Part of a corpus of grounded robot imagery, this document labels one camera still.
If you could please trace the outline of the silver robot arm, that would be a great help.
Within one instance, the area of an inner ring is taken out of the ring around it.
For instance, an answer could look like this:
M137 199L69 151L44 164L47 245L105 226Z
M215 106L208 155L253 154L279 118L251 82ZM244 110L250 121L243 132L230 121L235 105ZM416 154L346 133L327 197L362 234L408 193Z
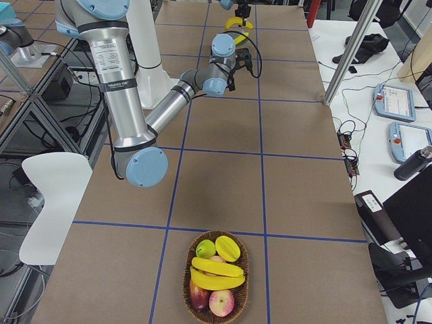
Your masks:
M230 10L234 4L237 8L234 10L235 16L246 19L250 16L250 1L248 0L219 0L219 4L225 10Z
M55 9L58 31L90 46L117 134L114 170L137 187L158 184L168 168L158 134L198 92L224 94L238 61L232 36L213 39L207 67L171 79L161 67L149 1L56 1Z

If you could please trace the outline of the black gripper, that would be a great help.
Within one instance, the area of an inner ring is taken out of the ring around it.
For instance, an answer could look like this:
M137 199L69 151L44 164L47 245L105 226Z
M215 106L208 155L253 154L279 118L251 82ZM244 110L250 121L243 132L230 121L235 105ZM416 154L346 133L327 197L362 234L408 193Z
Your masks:
M242 68L246 68L247 71L252 71L252 55L248 48L239 48L236 49L236 65L234 70L241 70Z
M251 7L249 6L249 4L238 2L237 5L238 6L235 9L235 16L242 19L249 18L251 11Z

